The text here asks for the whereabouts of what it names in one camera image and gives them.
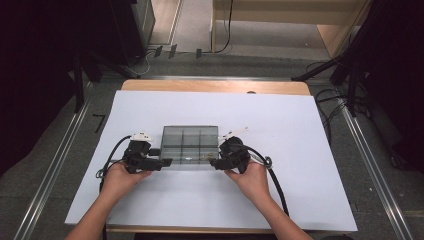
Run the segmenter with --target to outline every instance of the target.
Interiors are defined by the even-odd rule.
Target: white paper sheet
[[[215,125],[273,160],[291,218],[306,230],[356,231],[327,139],[310,96],[118,91],[66,223],[76,224],[98,195],[102,168],[124,136],[145,131],[160,147],[163,126]],[[128,142],[115,153],[120,159]],[[269,177],[274,199],[278,193]],[[109,224],[269,229],[255,207],[221,171],[154,172],[122,199]]]

